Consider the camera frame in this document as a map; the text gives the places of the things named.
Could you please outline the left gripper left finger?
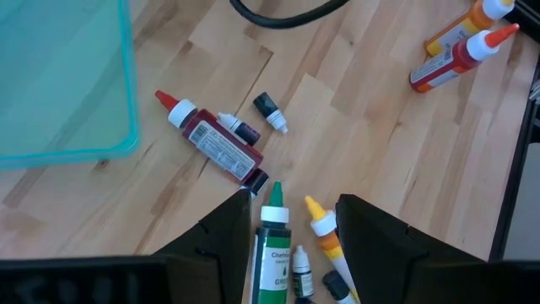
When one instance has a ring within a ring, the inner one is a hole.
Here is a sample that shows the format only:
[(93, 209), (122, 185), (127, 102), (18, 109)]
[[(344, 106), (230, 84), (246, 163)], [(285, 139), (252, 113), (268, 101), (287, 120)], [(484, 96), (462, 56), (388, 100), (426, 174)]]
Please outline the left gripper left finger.
[(250, 256), (251, 193), (236, 191), (160, 248), (172, 304), (241, 304)]

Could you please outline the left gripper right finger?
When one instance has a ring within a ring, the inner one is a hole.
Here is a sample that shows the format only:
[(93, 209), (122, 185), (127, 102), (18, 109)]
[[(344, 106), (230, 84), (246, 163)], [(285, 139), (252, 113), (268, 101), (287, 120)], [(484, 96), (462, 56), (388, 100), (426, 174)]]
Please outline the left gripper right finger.
[(362, 304), (478, 304), (474, 256), (353, 194), (336, 203), (338, 237)]

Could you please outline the large green food colouring bottle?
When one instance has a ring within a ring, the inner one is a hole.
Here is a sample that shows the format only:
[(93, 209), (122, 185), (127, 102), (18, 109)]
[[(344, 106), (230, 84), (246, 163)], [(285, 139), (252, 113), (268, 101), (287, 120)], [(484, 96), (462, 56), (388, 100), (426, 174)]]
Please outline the large green food colouring bottle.
[(251, 268), (249, 304), (286, 304), (289, 288), (291, 230), (281, 182), (275, 182), (261, 207)]

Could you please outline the yellow-capped small bottle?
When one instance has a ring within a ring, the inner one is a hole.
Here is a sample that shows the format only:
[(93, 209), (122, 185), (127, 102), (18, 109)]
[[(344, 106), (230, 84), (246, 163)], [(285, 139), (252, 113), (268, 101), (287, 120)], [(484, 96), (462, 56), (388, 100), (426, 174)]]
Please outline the yellow-capped small bottle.
[(326, 254), (334, 268), (341, 275), (345, 284), (352, 292), (355, 303), (360, 304), (352, 275), (349, 271), (346, 258), (344, 257), (341, 243), (338, 239), (335, 213), (330, 209), (324, 209), (311, 196), (305, 196), (305, 204), (312, 217), (310, 226), (318, 238), (322, 251)]

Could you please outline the small navy dropper bottle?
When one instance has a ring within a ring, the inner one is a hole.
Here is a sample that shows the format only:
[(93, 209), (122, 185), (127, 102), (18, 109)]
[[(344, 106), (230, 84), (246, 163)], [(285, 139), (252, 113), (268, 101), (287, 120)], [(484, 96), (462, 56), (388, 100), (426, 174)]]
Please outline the small navy dropper bottle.
[(266, 92), (261, 93), (253, 101), (253, 105), (275, 130), (283, 134), (289, 131), (284, 114)]

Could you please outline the large red bottle orange tip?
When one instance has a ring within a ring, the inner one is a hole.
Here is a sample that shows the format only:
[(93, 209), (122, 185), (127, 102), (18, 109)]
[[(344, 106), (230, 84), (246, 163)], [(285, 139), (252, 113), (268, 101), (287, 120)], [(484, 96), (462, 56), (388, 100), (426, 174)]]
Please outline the large red bottle orange tip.
[(497, 30), (482, 30), (458, 41), (409, 74), (413, 90), (425, 93), (476, 68), (496, 54), (500, 45), (520, 29), (517, 23)]

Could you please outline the teal plastic bin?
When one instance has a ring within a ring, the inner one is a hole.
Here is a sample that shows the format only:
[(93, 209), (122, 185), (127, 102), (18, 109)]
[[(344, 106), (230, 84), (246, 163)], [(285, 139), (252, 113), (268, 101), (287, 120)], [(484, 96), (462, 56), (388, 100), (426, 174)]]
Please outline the teal plastic bin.
[(0, 0), (0, 170), (138, 146), (129, 0)]

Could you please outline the large orange bottle yellow tip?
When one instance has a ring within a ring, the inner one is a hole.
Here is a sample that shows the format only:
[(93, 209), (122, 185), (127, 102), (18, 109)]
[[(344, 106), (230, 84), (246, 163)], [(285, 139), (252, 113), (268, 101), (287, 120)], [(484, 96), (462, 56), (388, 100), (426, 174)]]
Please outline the large orange bottle yellow tip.
[(443, 52), (458, 41), (489, 30), (515, 7), (516, 0), (477, 0), (464, 14), (424, 42), (430, 57)]

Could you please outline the small black dropper bottle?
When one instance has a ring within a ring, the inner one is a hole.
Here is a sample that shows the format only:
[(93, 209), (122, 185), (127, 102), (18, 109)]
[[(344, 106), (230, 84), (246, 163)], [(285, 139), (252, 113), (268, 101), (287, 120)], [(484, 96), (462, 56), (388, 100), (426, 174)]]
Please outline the small black dropper bottle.
[(332, 270), (322, 277), (322, 283), (337, 304), (358, 304), (353, 293), (337, 270)]

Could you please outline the small dark green labelled bottle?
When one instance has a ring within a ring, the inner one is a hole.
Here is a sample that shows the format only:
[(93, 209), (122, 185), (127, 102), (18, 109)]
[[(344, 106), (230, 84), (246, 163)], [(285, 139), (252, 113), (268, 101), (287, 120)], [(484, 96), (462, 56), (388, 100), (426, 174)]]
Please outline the small dark green labelled bottle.
[(311, 265), (302, 245), (293, 254), (292, 275), (294, 294), (297, 298), (310, 298), (314, 295)]

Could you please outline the small purple dropper bottle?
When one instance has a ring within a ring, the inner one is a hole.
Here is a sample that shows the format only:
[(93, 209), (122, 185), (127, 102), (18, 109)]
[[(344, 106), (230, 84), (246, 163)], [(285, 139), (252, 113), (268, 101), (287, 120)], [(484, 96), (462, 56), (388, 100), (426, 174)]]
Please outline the small purple dropper bottle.
[(217, 118), (222, 126), (229, 129), (250, 146), (254, 146), (261, 137), (257, 130), (232, 114), (219, 112)]

